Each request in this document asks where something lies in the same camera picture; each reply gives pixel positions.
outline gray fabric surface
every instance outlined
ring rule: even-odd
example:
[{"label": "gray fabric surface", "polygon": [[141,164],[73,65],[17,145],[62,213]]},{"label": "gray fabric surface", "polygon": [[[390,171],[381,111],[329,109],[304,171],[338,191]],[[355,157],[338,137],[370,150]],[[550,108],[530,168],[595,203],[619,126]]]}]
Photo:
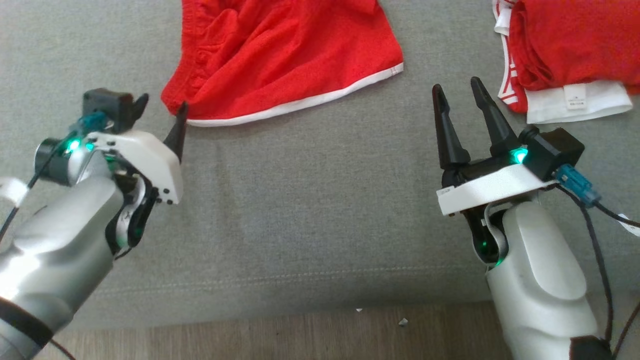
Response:
[{"label": "gray fabric surface", "polygon": [[[190,128],[183,202],[157,207],[139,248],[116,264],[75,326],[489,297],[463,217],[445,218],[438,209],[431,87],[445,88],[472,155],[489,155],[468,82],[479,76],[495,93],[502,79],[490,5],[381,3],[403,47],[405,72],[278,118]],[[159,93],[179,60],[180,22],[178,0],[3,0],[2,175],[28,178],[35,146],[64,134],[91,88],[149,92],[138,128],[164,136],[171,116]],[[524,117],[505,112],[519,132]],[[632,111],[564,125],[587,145],[579,168],[605,195],[604,203],[632,218],[640,218],[639,117]],[[17,223],[63,190],[38,184]],[[589,288],[601,290],[578,209],[560,193],[542,201]],[[638,238],[604,216],[594,218],[612,285],[638,290]]]}]

